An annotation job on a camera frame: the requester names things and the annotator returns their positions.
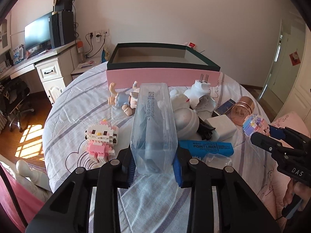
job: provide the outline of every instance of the computer tower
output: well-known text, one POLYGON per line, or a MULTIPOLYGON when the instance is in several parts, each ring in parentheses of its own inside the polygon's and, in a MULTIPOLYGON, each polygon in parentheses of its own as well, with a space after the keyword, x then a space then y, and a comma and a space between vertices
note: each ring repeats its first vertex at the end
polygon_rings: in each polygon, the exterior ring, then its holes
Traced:
POLYGON ((49 28, 52 48, 60 47, 58 14, 49 16, 49 28))
POLYGON ((57 12, 57 15, 58 15, 60 45, 63 46, 75 40, 73 12, 59 11, 57 12))

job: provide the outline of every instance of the rose gold jar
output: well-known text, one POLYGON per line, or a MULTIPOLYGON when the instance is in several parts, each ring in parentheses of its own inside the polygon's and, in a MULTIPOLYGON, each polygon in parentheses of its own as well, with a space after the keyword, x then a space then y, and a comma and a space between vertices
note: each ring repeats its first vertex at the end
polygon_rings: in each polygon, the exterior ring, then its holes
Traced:
POLYGON ((255 104, 248 96, 242 96, 231 109, 231 120, 235 124, 242 126, 245 118, 252 114, 255 104))

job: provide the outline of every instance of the white wall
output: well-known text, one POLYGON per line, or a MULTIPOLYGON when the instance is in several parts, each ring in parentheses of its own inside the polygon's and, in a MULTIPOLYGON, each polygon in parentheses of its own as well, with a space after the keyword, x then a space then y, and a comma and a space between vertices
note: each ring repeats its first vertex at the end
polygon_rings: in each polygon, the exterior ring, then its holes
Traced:
MULTIPOLYGON (((266 80, 281 18, 295 18, 289 0, 76 0, 74 5, 86 50, 85 35, 106 28, 111 53, 117 43, 193 42, 222 72, 254 86, 266 80)), ((49 11, 52 0, 19 0, 12 9, 11 33, 49 11)), ((23 42, 23 33, 12 36, 13 47, 23 42)))

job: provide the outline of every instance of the lego figure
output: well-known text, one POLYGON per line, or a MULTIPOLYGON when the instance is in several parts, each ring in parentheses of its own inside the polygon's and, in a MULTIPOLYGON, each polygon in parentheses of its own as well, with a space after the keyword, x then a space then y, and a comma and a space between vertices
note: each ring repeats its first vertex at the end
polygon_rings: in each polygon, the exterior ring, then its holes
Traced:
POLYGON ((137 81, 133 84, 133 92, 130 94, 126 94, 124 92, 117 93, 115 91, 116 83, 112 82, 109 86, 109 91, 111 93, 111 97, 108 98, 109 105, 115 105, 117 108, 122 108, 124 113, 127 116, 131 116, 135 113, 135 109, 137 106, 137 99, 139 88, 137 88, 137 81))
POLYGON ((103 119, 99 124, 90 126, 85 131, 85 139, 88 140, 86 151, 89 153, 89 158, 95 162, 106 163, 108 156, 115 156, 115 151, 112 149, 118 142, 117 126, 103 119))

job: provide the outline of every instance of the human hand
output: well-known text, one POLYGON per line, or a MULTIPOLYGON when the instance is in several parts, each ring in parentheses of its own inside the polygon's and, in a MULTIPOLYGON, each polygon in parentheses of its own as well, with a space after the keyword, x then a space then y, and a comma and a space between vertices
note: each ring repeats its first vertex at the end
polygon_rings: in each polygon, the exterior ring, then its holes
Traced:
POLYGON ((302 198, 302 203, 298 208, 298 211, 303 211, 305 206, 310 200, 311 197, 311 188, 302 184, 300 182, 294 183, 294 180, 291 179, 287 185, 287 190, 283 198, 284 207, 290 204, 293 200, 293 193, 302 198))

